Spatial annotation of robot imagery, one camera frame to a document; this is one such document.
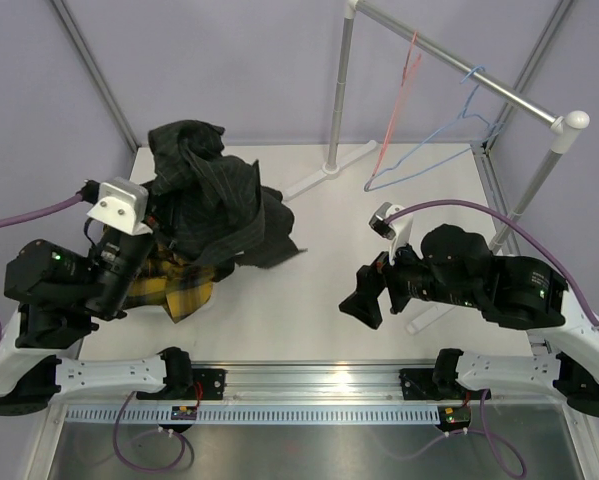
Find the yellow plaid shirt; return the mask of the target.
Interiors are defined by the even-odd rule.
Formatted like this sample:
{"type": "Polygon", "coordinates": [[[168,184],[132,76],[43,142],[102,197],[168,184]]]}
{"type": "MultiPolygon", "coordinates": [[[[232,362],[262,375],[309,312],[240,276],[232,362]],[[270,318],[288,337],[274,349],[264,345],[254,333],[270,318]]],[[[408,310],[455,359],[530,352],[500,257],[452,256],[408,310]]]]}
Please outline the yellow plaid shirt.
{"type": "Polygon", "coordinates": [[[170,250],[156,246],[132,283],[123,309],[161,307],[173,323],[201,309],[213,292],[213,267],[194,266],[170,250]]]}

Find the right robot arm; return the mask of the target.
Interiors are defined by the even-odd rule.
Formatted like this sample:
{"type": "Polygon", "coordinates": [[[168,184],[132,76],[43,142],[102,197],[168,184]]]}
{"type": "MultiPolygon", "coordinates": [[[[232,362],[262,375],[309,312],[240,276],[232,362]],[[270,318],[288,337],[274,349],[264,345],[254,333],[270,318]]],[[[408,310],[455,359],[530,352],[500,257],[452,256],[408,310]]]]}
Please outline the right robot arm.
{"type": "Polygon", "coordinates": [[[415,398],[462,400],[511,390],[550,396],[599,418],[599,325],[585,325],[573,286],[549,264],[496,255],[481,235],[443,224],[423,237],[418,250],[405,244],[362,266],[339,310],[376,330],[383,321],[382,293],[393,314],[412,300],[472,308],[489,323],[533,331],[558,349],[533,357],[488,357],[445,348],[423,378],[401,372],[403,382],[417,388],[415,398]]]}

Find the pink wire hanger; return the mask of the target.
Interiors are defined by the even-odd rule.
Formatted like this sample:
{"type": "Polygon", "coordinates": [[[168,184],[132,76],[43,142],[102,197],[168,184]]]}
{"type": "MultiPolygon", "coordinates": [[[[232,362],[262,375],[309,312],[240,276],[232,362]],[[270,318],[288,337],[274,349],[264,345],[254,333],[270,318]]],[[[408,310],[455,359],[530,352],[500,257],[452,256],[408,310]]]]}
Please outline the pink wire hanger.
{"type": "Polygon", "coordinates": [[[387,153],[391,140],[393,138],[395,129],[399,123],[399,119],[401,117],[402,110],[405,108],[407,100],[410,95],[410,91],[412,88],[412,84],[414,82],[414,78],[418,72],[422,54],[415,52],[416,42],[419,37],[419,32],[417,30],[414,31],[413,36],[410,41],[410,45],[406,54],[405,63],[402,70],[401,82],[398,90],[398,94],[393,106],[393,110],[389,119],[389,123],[386,128],[386,132],[383,138],[383,142],[379,151],[379,156],[376,161],[376,164],[371,173],[370,179],[374,179],[380,170],[380,167],[383,163],[384,157],[387,153]]]}

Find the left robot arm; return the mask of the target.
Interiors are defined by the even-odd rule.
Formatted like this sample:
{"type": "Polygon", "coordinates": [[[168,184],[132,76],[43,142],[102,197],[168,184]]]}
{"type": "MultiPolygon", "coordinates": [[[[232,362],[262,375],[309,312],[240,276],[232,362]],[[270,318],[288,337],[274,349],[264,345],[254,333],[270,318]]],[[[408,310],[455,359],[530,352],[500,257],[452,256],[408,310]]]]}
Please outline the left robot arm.
{"type": "Polygon", "coordinates": [[[176,400],[192,391],[190,357],[178,347],[133,361],[63,355],[97,330],[97,320],[125,317],[122,304],[152,246],[149,235],[119,233],[104,236],[83,257],[38,239],[8,263],[4,294],[18,307],[8,323],[0,320],[0,416],[96,395],[176,400]]]}

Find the dark pinstripe shirt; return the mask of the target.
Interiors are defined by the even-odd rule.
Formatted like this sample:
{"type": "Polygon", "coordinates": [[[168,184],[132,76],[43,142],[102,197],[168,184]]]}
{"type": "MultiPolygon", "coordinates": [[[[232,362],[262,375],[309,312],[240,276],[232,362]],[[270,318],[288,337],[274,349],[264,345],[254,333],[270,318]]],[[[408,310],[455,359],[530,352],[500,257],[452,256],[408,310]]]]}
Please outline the dark pinstripe shirt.
{"type": "Polygon", "coordinates": [[[271,269],[301,254],[292,240],[295,215],[283,194],[264,185],[258,162],[226,153],[225,129],[179,120],[148,133],[155,177],[150,200],[175,208],[177,246],[195,266],[231,273],[237,266],[271,269]]]}

